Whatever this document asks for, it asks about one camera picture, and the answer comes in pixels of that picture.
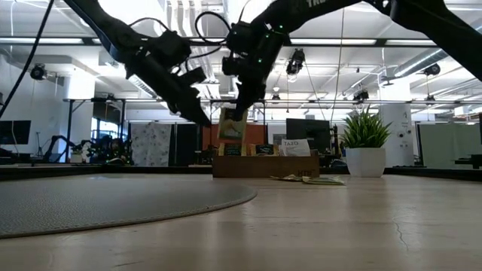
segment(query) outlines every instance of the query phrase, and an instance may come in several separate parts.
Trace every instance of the computer monitor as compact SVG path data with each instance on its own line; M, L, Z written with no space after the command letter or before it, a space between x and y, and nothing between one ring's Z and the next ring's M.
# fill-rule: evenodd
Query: computer monitor
M326 120L286 119L287 139L308 139L310 149L320 154L331 152L330 122Z
M0 145L27 145L29 143L30 120L0 121Z

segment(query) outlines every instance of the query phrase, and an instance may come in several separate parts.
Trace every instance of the ceiling light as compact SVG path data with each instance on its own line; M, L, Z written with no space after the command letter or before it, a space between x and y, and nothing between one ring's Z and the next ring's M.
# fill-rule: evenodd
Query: ceiling light
M348 39L344 38L292 38L291 43L294 45L373 45L377 42L376 39Z
M206 39L211 42L222 42L224 40L223 38L206 38ZM205 42L200 38L191 38L190 40L195 42Z
M35 38L0 38L5 44L34 44ZM83 44L81 38L41 38L39 44Z
M152 103L158 101L156 99L127 99L126 102Z
M386 45L436 45L431 40L388 40Z

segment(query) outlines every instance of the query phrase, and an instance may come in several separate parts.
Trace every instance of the cardboard box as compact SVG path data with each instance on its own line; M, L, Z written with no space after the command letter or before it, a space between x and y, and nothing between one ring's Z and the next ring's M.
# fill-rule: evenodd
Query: cardboard box
M319 177L319 157L214 157L215 178Z

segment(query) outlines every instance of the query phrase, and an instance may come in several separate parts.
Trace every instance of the white flower pot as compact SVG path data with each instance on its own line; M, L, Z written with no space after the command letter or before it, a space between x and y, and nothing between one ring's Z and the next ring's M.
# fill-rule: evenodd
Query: white flower pot
M384 148L354 148L346 150L346 163L353 177L379 178L385 171Z

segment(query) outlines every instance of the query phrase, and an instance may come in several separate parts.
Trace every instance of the cable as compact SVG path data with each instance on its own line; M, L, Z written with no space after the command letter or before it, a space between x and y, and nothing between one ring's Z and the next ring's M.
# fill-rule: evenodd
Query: cable
M243 18L244 10L245 10L246 6L249 4L250 1L251 0L247 1L246 4L244 4L243 9L241 10L241 14L239 15L238 22L241 22L241 19Z
M44 151L45 145L47 145L51 141L52 141L52 139L47 139L47 141L42 145L42 147L41 147L42 152Z
M343 51L343 30L345 29L345 9L342 10L341 14L341 38L340 38L340 55L338 57L338 73L337 73L337 86L334 93L333 110L331 110L330 125L333 123L334 107L337 104L338 96L338 86L340 83L340 70L341 70L341 53Z
M287 95L288 102L286 103L286 113L289 114L289 80L288 80L288 76L286 76L286 92L288 93L288 95Z
M202 17L206 16L206 15L212 15L214 17L217 17L218 19L221 20L221 22L223 22L225 24L225 26L227 27L227 30L230 31L231 30L231 27L229 25L229 23L226 21L226 19L215 13L215 12L212 12L212 11L204 11L202 12L201 14L199 14L199 16L196 18L196 20L194 21L194 28L196 29L196 33L197 35L199 35L199 38L202 39L204 42L206 42L207 44L213 44L213 45L221 45L223 44L224 42L226 42L227 40L227 36L222 40L222 41L210 41L208 40L207 38L205 38L204 36L202 36L200 33L200 30L199 30L199 21L201 20Z
M145 21L145 20L153 20L155 22L158 22L160 25L163 26L163 28L170 31L169 27L167 27L161 20L153 18L153 17L144 17L144 18L141 18L141 19L137 19L134 22L130 23L129 26L134 26L134 25L136 25L136 24L138 24L142 21Z
M200 54L200 55L198 55L198 56L191 56L191 57L188 58L188 60L198 59L198 58L201 58L201 57L205 57L205 56L212 55L212 54L218 52L220 49L222 49L222 46L217 47L216 49L214 49L214 50L212 50L212 51L210 51L210 52L208 52L208 53L203 53L203 54Z
M304 65L307 67L308 78L310 79L311 87L313 88L313 92L315 93L315 97L316 97L316 101L317 101L318 106L319 106L319 110L322 112L323 120L326 120L325 113L323 113L322 104L319 103L318 93L316 93L315 84L313 83L313 80L311 79L310 70L308 69L308 63L307 63L306 60L304 62Z
M33 3L30 3L30 2L23 2L23 1L20 1L20 0L14 0L15 3L20 3L20 4L25 4L25 5L30 5L30 6L33 6L33 7L36 7L36 8L43 8L43 9L47 9L48 7L44 7L44 6L40 6L40 5L36 5L36 4L33 4ZM58 11L66 11L66 10L71 10L71 8L55 8L56 10Z
M20 86L20 83L22 82L22 79L25 76L25 73L27 73L27 70L30 67L30 63L32 62L33 56L35 55L35 51L37 50L37 46L38 46L38 43L40 41L40 37L42 36L42 32L44 31L45 24L47 23L47 18L48 18L48 15L50 14L50 11L52 11L52 7L53 7L53 0L50 0L50 2L48 3L48 6L47 6L47 10L45 11L44 18L42 19L42 21L40 23L40 27L38 29L37 37L35 37L35 42L32 46L32 50L30 51L29 58L25 62L23 70L21 71L21 73L20 73L20 75L17 79L17 82L14 85L14 88L12 88L12 91L10 91L10 94L8 94L8 98L5 101L4 106L0 110L0 119L2 118L3 114L5 113L5 110L7 110L8 105L10 104L10 101L14 97L14 94L18 90L18 87Z
M427 97L430 96L430 84L429 84L429 76L426 75L426 85L427 85Z

